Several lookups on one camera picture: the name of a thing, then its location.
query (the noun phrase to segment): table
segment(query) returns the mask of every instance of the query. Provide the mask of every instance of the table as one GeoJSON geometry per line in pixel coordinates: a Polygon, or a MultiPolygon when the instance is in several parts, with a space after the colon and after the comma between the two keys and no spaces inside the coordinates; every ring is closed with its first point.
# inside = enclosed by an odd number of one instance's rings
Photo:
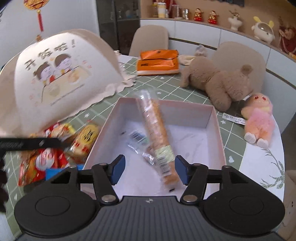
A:
{"type": "MultiPolygon", "coordinates": [[[[136,60],[136,58],[130,56],[121,55],[119,57],[119,61],[124,63],[123,66],[127,74],[135,74],[136,60]]],[[[180,88],[180,77],[180,74],[137,77],[135,85],[131,88],[126,88],[118,94],[107,97],[103,101],[90,106],[84,111],[80,111],[76,116],[70,117],[63,122],[69,122],[77,131],[81,130],[87,120],[94,120],[98,124],[103,125],[120,97],[133,97],[134,90],[151,87],[155,89],[160,99],[212,105],[205,93],[190,88],[180,88]]],[[[283,200],[285,179],[284,150],[278,126],[276,125],[274,130],[270,149],[263,150],[256,145],[251,145],[244,141],[244,127],[242,125],[223,119],[223,113],[219,111],[216,111],[216,113],[227,164],[238,169],[275,194],[279,199],[283,200]]],[[[236,115],[236,104],[227,113],[236,115]]],[[[16,202],[24,195],[23,188],[17,186],[19,177],[17,154],[7,153],[5,162],[5,170],[9,176],[6,189],[10,196],[6,204],[6,218],[11,232],[14,236],[17,236],[20,234],[20,230],[15,221],[13,210],[16,202]]]]}

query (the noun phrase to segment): cracker roll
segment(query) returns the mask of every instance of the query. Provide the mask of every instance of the cracker roll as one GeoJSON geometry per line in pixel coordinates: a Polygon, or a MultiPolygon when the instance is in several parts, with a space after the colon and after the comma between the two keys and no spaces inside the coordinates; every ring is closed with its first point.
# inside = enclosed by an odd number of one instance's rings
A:
{"type": "Polygon", "coordinates": [[[144,117],[146,131],[156,154],[157,163],[160,165],[159,160],[165,157],[169,165],[170,172],[164,174],[162,169],[162,173],[164,183],[172,189],[179,181],[179,176],[175,170],[175,156],[168,141],[156,94],[148,90],[140,90],[137,94],[138,106],[144,117]]]}

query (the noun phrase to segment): brown plush toy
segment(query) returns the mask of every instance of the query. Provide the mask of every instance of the brown plush toy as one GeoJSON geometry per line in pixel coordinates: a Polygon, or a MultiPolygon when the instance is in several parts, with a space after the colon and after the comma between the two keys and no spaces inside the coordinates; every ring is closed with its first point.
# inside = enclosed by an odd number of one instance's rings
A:
{"type": "Polygon", "coordinates": [[[215,108],[224,112],[232,101],[242,100],[253,91],[248,77],[252,71],[248,64],[234,72],[221,71],[210,59],[198,56],[182,69],[180,87],[190,85],[205,91],[215,108]]]}

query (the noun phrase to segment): blue package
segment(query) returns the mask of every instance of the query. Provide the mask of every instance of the blue package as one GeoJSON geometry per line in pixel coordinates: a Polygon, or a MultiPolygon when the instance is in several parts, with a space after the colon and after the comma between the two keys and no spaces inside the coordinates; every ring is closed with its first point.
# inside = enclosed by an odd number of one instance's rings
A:
{"type": "MultiPolygon", "coordinates": [[[[77,165],[78,170],[82,170],[84,164],[77,165]]],[[[50,168],[45,170],[45,180],[51,179],[53,176],[64,170],[64,168],[50,168]]]]}

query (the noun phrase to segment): teddy bear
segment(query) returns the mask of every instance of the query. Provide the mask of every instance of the teddy bear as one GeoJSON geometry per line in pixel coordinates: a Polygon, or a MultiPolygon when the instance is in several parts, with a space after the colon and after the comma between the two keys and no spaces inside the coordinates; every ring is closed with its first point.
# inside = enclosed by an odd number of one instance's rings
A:
{"type": "Polygon", "coordinates": [[[198,56],[182,69],[180,87],[190,85],[205,91],[215,108],[225,112],[232,101],[240,101],[253,91],[248,77],[252,71],[248,64],[233,72],[221,71],[212,60],[198,56]]]}
{"type": "Polygon", "coordinates": [[[261,93],[251,95],[241,113],[247,120],[244,139],[251,144],[257,140],[257,146],[268,149],[275,128],[272,103],[269,98],[261,93]]]}

